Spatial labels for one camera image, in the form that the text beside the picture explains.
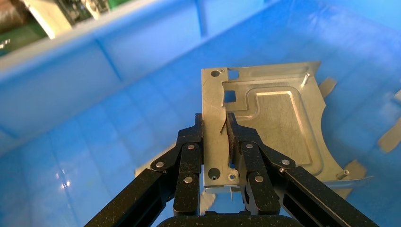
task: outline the bin floor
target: bin floor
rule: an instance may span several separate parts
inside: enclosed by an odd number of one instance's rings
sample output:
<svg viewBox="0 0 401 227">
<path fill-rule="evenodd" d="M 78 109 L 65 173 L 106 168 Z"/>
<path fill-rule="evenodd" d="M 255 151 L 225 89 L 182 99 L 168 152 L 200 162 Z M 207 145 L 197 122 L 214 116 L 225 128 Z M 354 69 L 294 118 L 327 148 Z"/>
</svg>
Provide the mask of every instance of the bin floor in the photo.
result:
<svg viewBox="0 0 401 227">
<path fill-rule="evenodd" d="M 135 168 L 194 123 L 201 68 L 316 60 L 318 83 L 338 82 L 325 99 L 327 147 L 342 167 L 358 159 L 375 176 L 348 201 L 377 224 L 397 226 L 401 146 L 386 154 L 377 141 L 401 116 L 392 100 L 401 89 L 400 34 L 341 9 L 305 4 L 284 22 L 288 12 L 279 10 L 266 9 L 1 157 L 0 226 L 85 225 Z M 234 204 L 217 201 L 212 210 L 237 212 L 240 196 Z M 172 214 L 169 203 L 156 223 Z"/>
</svg>

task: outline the sheet metal part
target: sheet metal part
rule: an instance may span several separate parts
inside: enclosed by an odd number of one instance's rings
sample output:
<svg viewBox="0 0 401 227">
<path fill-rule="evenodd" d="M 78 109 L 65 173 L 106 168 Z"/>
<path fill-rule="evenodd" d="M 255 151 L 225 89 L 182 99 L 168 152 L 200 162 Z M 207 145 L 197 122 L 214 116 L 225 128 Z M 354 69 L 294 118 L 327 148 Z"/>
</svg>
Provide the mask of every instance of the sheet metal part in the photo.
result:
<svg viewBox="0 0 401 227">
<path fill-rule="evenodd" d="M 230 192 L 239 185 L 238 171 L 229 166 L 226 108 L 222 83 L 227 68 L 202 70 L 203 181 L 207 193 Z"/>
<path fill-rule="evenodd" d="M 330 77 L 326 78 L 319 85 L 319 90 L 320 90 L 320 93 L 322 94 L 322 97 L 326 98 L 333 91 L 336 84 L 337 84 L 337 82 L 335 80 L 333 80 L 332 78 L 330 78 Z"/>
<path fill-rule="evenodd" d="M 396 148 L 399 143 L 401 143 L 401 118 L 379 139 L 379 146 L 386 153 Z"/>
<path fill-rule="evenodd" d="M 237 178 L 230 181 L 228 177 L 237 172 L 228 164 L 226 111 L 233 112 L 240 125 L 255 128 L 264 144 L 289 156 L 319 180 L 338 180 L 336 174 L 342 168 L 329 153 L 321 131 L 325 103 L 314 78 L 319 66 L 316 61 L 202 70 L 207 192 L 230 192 L 227 187 L 238 186 Z M 235 70 L 239 77 L 229 80 L 228 74 Z M 235 102 L 223 102 L 225 91 L 235 91 Z M 221 173 L 216 180 L 208 177 L 213 168 Z"/>
</svg>

